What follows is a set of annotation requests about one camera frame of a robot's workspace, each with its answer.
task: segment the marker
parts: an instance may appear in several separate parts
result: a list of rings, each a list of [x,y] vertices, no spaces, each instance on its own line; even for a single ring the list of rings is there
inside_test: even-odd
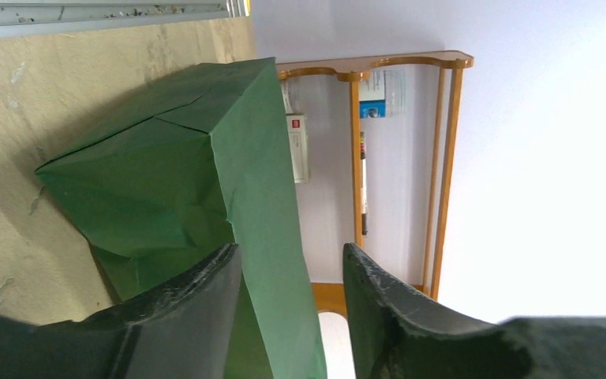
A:
[[[366,194],[364,132],[361,132],[361,234],[368,235],[368,196]]]

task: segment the wooden rack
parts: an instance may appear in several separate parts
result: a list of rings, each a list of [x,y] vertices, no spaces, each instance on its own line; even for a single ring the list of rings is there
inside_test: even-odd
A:
[[[352,182],[353,182],[353,224],[354,240],[363,247],[363,235],[361,234],[361,159],[360,159],[360,135],[361,119],[359,115],[359,83],[370,78],[371,71],[380,67],[396,65],[429,65],[440,68],[438,78],[438,92],[436,102],[436,123],[433,138],[433,164],[431,167],[431,186],[428,199],[428,222],[425,240],[424,255],[424,282],[421,286],[415,286],[437,300],[440,287],[440,272],[443,260],[443,244],[445,238],[445,227],[447,225],[447,208],[449,204],[451,172],[454,162],[454,150],[456,142],[456,130],[458,126],[458,108],[461,101],[461,83],[463,70],[473,66],[474,58],[461,51],[430,51],[425,53],[383,55],[362,58],[344,58],[325,61],[295,62],[278,65],[279,78],[285,81],[292,77],[308,75],[332,75],[339,81],[350,84],[350,131],[352,141]],[[445,141],[441,143],[440,135],[443,123],[443,105],[446,70],[451,71],[451,84],[449,102],[447,103],[447,132]],[[440,188],[436,188],[438,182],[438,159],[440,156],[440,145],[443,144],[443,167]],[[438,201],[437,218],[436,194],[440,194]],[[324,288],[319,283],[315,287],[318,305],[320,297],[328,297]],[[336,299],[340,302],[335,308],[344,309],[344,298]],[[334,300],[326,299],[325,303],[333,303]],[[326,305],[328,310],[336,311],[333,306]]]

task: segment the shelf top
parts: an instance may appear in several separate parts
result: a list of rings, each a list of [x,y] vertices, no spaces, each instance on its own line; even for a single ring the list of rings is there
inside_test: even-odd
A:
[[[306,75],[335,75],[339,81],[365,81],[370,71],[396,65],[430,65],[443,69],[468,69],[473,66],[471,55],[456,50],[425,53],[378,55],[373,57],[329,59],[278,64],[281,81]]]

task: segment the crumpled green paper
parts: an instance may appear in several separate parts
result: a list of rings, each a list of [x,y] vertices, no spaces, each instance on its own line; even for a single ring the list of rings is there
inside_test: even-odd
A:
[[[36,174],[120,298],[225,243],[243,283],[225,377],[324,378],[275,60],[156,81]]]

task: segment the white box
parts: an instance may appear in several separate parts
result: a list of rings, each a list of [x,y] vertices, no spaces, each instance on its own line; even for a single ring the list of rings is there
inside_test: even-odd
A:
[[[308,131],[304,114],[288,114],[286,128],[289,131],[291,164],[294,169],[294,183],[310,182],[308,165]]]

